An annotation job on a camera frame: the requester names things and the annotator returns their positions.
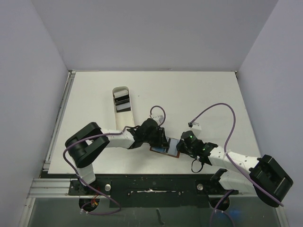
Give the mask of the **brown leather card holder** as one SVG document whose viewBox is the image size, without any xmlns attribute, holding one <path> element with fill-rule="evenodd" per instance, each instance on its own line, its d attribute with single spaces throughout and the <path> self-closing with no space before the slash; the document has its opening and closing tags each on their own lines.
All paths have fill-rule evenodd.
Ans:
<svg viewBox="0 0 303 227">
<path fill-rule="evenodd" d="M 155 148 L 155 147 L 150 147 L 150 151 L 152 152 L 156 152 L 156 153 L 159 153 L 159 154 L 162 154 L 162 155 L 167 155 L 167 156 L 170 156 L 167 154 L 167 149 L 168 148 Z"/>
</svg>

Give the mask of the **grey silver card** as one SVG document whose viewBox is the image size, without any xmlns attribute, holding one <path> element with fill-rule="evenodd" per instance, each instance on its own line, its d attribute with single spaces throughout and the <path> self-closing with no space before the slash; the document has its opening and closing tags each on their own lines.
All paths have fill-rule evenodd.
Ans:
<svg viewBox="0 0 303 227">
<path fill-rule="evenodd" d="M 178 139 L 169 138 L 169 148 L 167 149 L 167 154 L 173 157 L 178 155 L 177 144 L 179 143 Z"/>
</svg>

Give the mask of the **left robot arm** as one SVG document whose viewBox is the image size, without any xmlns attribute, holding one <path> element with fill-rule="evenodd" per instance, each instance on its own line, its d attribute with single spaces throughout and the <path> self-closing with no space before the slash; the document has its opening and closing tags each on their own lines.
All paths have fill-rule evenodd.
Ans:
<svg viewBox="0 0 303 227">
<path fill-rule="evenodd" d="M 63 158 L 66 153 L 70 155 L 74 163 L 66 162 L 75 170 L 79 188 L 92 194 L 97 186 L 92 163 L 105 148 L 135 149 L 144 143 L 153 148 L 169 147 L 164 128 L 154 119 L 148 118 L 139 126 L 125 126 L 121 131 L 105 130 L 90 122 L 66 140 Z"/>
</svg>

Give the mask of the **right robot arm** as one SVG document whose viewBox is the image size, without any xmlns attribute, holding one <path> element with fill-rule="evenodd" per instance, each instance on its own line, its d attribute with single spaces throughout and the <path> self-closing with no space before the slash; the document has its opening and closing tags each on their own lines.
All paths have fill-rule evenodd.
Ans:
<svg viewBox="0 0 303 227">
<path fill-rule="evenodd" d="M 294 184 L 273 157 L 251 157 L 226 151 L 217 144 L 204 143 L 192 131 L 182 133 L 176 148 L 202 165 L 224 169 L 220 177 L 211 181 L 211 189 L 215 193 L 224 190 L 255 192 L 264 203 L 276 208 L 282 205 L 282 200 Z"/>
</svg>

